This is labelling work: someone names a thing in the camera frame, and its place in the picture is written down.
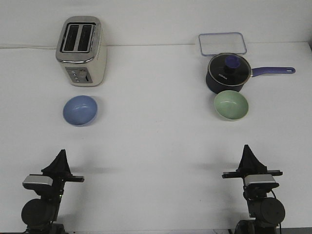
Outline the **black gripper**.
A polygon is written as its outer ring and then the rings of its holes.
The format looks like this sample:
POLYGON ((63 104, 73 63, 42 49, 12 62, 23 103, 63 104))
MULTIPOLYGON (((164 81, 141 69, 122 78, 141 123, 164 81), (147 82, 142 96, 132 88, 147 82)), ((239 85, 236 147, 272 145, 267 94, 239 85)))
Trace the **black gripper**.
POLYGON ((280 170, 267 170, 267 167, 263 165, 253 154, 249 145, 244 145, 242 158, 236 172, 224 172, 222 174, 223 179, 229 178, 245 178, 248 175, 261 175, 271 174, 274 176, 282 176, 283 172, 280 170))
POLYGON ((72 175, 65 149, 62 149, 52 163, 41 172, 53 180, 49 195, 63 195, 66 182, 84 182, 84 176, 72 175))

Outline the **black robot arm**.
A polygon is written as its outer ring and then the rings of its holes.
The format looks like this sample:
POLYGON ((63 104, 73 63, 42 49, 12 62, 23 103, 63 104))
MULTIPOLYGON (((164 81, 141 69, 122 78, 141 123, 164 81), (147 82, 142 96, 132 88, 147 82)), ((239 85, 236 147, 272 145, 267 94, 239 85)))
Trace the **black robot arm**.
POLYGON ((71 173, 66 150, 62 149, 52 163, 42 169, 41 174, 29 174, 22 185, 34 191, 40 198, 28 201, 21 218, 27 225, 26 234, 65 234, 63 224, 56 223, 66 182, 84 181, 83 176, 71 173))
POLYGON ((243 148, 242 158, 234 172, 224 172, 223 179, 241 178, 243 197, 247 202, 249 220, 240 220, 235 234, 275 234, 285 219, 284 205, 276 198, 273 189, 279 186, 274 179, 280 170, 268 170, 254 155, 249 145, 243 148))

